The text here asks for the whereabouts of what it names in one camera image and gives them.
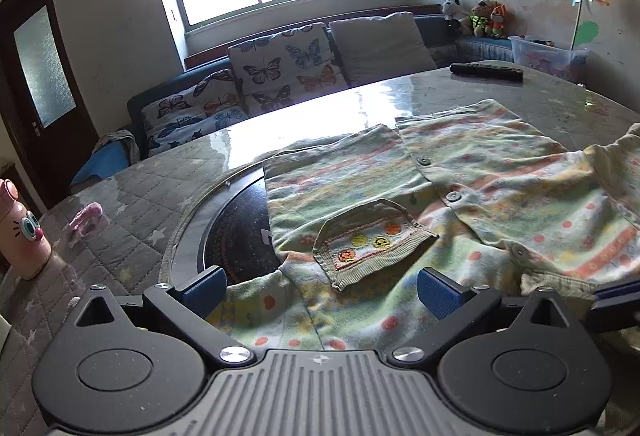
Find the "colourful patterned child's shirt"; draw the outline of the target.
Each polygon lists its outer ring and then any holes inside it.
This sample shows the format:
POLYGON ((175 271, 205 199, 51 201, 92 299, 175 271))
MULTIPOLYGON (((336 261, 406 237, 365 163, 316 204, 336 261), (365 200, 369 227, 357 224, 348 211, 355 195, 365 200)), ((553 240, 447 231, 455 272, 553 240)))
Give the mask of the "colourful patterned child's shirt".
POLYGON ((434 323, 432 267, 512 297, 586 305, 639 272, 639 130, 570 151, 495 100, 399 120, 264 164, 279 267, 207 319, 253 348, 390 352, 434 323))

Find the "black round induction cooktop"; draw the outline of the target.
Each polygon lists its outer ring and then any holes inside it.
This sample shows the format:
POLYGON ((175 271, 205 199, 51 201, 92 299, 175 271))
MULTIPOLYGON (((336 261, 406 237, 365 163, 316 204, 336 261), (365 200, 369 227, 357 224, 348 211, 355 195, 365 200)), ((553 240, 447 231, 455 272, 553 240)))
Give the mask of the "black round induction cooktop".
POLYGON ((260 167, 232 179, 222 197, 207 199, 200 212, 208 224, 198 247, 198 271, 218 266, 229 285, 237 285, 280 266, 272 246, 265 175, 260 167))

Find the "blue grey cloth pile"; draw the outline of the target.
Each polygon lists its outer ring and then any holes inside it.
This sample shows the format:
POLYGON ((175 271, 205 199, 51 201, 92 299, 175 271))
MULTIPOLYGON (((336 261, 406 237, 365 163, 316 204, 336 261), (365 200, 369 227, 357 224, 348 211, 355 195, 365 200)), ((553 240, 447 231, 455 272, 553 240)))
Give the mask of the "blue grey cloth pile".
POLYGON ((128 129, 107 133, 99 139, 90 158, 74 176, 70 192, 79 193, 82 189, 136 164, 140 159, 140 149, 134 133, 128 129))

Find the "pink cartoon face bottle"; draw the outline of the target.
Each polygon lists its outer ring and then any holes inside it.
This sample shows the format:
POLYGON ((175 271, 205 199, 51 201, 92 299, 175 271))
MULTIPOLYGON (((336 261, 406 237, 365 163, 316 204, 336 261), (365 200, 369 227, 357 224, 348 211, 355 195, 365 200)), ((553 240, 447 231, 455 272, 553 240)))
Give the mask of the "pink cartoon face bottle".
POLYGON ((40 222, 20 201, 15 185, 1 180, 1 253, 24 280, 35 278, 51 257, 52 248, 40 222))

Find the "flat butterfly print cushion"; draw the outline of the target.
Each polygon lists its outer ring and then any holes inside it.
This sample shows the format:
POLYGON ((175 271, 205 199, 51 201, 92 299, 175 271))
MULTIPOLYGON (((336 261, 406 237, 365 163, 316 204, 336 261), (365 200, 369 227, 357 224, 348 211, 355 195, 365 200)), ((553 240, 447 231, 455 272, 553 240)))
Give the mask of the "flat butterfly print cushion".
POLYGON ((230 69, 213 72, 190 88, 155 100, 141 113, 149 156, 247 119, 230 69))

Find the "black remote control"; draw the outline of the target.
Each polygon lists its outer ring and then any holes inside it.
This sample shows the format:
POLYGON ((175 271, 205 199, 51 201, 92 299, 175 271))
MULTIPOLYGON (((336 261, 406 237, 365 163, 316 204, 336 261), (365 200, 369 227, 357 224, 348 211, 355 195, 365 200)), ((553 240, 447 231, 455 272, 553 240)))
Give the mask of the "black remote control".
POLYGON ((522 83, 524 74, 521 69, 501 66, 489 66, 480 63, 452 63, 449 70, 457 77, 481 78, 514 83, 522 83))

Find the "clear plastic storage box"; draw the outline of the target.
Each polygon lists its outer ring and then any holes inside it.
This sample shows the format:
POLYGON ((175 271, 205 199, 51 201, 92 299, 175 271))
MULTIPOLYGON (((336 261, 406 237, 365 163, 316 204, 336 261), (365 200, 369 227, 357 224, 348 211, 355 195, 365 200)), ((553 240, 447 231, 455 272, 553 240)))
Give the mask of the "clear plastic storage box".
POLYGON ((586 80, 588 48, 557 48, 529 38, 512 36, 513 63, 573 83, 586 80))

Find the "upright butterfly print cushion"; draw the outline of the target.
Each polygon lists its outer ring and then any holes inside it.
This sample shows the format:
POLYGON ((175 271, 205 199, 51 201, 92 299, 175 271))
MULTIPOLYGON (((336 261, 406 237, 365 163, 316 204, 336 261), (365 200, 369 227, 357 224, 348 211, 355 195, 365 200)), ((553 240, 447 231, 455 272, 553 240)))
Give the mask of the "upright butterfly print cushion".
POLYGON ((322 22, 247 40, 228 55, 250 117, 348 88, 322 22))

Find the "dark blue sofa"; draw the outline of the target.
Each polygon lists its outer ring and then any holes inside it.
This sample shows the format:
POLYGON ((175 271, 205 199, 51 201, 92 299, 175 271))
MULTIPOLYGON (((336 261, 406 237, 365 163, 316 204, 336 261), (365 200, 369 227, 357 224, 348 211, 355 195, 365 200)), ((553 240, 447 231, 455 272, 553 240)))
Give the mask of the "dark blue sofa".
MULTIPOLYGON (((509 40, 462 37, 454 33, 451 22, 442 16, 421 14, 417 8, 413 10, 413 16, 421 38, 439 68, 453 62, 490 59, 510 62, 513 59, 509 40)), ((220 99, 220 103, 213 107, 214 115, 219 115, 224 109, 241 106, 244 91, 229 56, 209 60, 128 100, 129 131, 134 134, 143 159, 178 145, 167 135, 152 131, 155 120, 175 121, 177 113, 183 109, 181 105, 191 96, 200 95, 214 95, 220 99)))

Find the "dark wooden glass door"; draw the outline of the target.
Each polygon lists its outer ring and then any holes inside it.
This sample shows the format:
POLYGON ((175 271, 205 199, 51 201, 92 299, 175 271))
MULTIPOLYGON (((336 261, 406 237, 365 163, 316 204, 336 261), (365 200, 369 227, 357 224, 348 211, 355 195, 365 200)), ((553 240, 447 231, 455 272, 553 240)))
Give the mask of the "dark wooden glass door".
POLYGON ((98 141, 54 0, 1 1, 1 117, 37 195, 54 207, 98 141))

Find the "plain beige cushion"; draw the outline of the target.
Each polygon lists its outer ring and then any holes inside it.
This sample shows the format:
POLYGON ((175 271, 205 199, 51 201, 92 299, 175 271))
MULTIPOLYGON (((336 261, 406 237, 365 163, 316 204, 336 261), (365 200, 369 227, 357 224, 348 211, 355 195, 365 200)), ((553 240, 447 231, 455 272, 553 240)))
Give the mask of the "plain beige cushion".
POLYGON ((437 68, 409 12, 334 20, 329 30, 352 86, 437 68))

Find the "brown bear plush toy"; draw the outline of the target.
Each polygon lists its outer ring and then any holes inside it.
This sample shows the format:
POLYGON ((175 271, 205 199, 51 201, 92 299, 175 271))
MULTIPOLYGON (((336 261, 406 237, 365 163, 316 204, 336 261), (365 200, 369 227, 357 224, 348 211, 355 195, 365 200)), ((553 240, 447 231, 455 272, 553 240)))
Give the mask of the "brown bear plush toy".
POLYGON ((491 32, 491 13, 497 6, 495 0, 479 0, 469 14, 472 33, 474 37, 488 37, 491 32))

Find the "orange fox plush toy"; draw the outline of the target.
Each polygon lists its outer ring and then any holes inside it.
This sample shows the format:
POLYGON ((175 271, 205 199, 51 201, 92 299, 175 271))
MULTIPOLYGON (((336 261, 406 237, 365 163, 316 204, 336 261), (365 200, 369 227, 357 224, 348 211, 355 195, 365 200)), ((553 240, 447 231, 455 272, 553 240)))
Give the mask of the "orange fox plush toy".
POLYGON ((490 20, 490 36, 494 39, 506 39, 506 20, 508 19, 508 11, 503 3, 497 3, 492 9, 489 16, 490 20))

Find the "black white plush toy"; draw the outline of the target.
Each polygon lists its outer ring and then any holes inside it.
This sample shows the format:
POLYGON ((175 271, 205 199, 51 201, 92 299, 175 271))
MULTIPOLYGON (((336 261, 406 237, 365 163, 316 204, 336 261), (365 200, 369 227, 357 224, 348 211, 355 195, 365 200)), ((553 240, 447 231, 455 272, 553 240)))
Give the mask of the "black white plush toy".
POLYGON ((448 31, 461 34, 463 32, 462 20, 469 15, 462 6, 460 0, 445 0, 440 6, 448 31))

